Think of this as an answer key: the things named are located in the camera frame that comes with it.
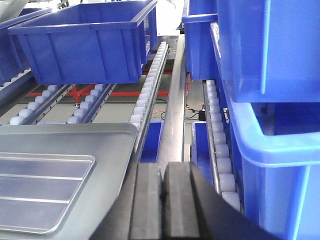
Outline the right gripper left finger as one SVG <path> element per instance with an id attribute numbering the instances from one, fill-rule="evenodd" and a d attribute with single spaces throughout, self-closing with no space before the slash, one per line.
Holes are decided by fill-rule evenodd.
<path id="1" fill-rule="evenodd" d="M 91 235 L 91 240 L 160 240 L 161 176 L 157 163 L 130 169 L 119 196 Z"/>

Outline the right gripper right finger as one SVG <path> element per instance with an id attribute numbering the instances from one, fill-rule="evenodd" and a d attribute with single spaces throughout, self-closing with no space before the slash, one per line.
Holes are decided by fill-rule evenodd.
<path id="1" fill-rule="evenodd" d="M 191 162 L 170 162 L 163 182 L 164 240 L 275 240 L 228 204 Z"/>

